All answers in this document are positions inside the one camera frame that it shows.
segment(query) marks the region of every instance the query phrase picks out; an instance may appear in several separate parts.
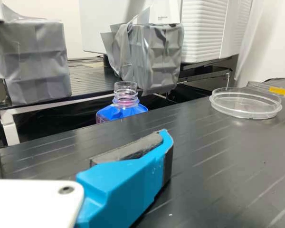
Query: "metal rod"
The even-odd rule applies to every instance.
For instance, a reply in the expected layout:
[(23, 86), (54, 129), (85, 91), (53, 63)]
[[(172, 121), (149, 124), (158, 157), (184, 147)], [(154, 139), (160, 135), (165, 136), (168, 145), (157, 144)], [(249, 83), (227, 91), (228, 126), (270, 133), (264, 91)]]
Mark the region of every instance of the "metal rod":
[(230, 81), (230, 72), (226, 73), (226, 76), (227, 76), (227, 85), (226, 85), (226, 88), (228, 89), (228, 87), (229, 87), (229, 81)]

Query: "blue bottle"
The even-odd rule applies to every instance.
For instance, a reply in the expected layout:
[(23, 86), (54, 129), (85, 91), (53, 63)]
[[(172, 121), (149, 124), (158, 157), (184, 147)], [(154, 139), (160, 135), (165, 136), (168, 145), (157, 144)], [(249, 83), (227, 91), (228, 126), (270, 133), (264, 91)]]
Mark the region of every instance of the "blue bottle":
[(96, 113), (97, 124), (148, 111), (148, 108), (139, 103), (136, 82), (116, 82), (114, 94), (113, 104)]

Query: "black work surface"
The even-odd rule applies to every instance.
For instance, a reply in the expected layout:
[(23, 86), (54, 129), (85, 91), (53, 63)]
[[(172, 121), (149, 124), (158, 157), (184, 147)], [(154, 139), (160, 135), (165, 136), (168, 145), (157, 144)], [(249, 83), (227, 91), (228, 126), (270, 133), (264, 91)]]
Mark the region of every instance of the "black work surface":
[(88, 158), (166, 128), (171, 181), (138, 227), (285, 227), (285, 99), (269, 120), (218, 113), (201, 98), (1, 149), (5, 178), (74, 179)]

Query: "screw hole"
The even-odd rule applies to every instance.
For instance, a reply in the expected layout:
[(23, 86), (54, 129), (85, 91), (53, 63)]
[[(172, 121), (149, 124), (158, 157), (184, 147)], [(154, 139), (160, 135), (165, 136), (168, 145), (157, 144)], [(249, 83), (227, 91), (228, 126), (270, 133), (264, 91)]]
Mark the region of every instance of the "screw hole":
[(58, 193), (59, 193), (59, 194), (62, 194), (62, 195), (65, 195), (65, 194), (71, 193), (72, 191), (74, 191), (74, 188), (73, 188), (73, 187), (65, 186), (65, 187), (59, 189)]

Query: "petri dish lid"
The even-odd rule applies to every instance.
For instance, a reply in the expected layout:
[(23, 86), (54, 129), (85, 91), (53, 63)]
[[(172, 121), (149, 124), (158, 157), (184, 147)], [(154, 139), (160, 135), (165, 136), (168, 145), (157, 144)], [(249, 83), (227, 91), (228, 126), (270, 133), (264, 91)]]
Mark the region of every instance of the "petri dish lid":
[(220, 88), (209, 100), (217, 111), (237, 118), (269, 119), (282, 110), (281, 98), (251, 88)]

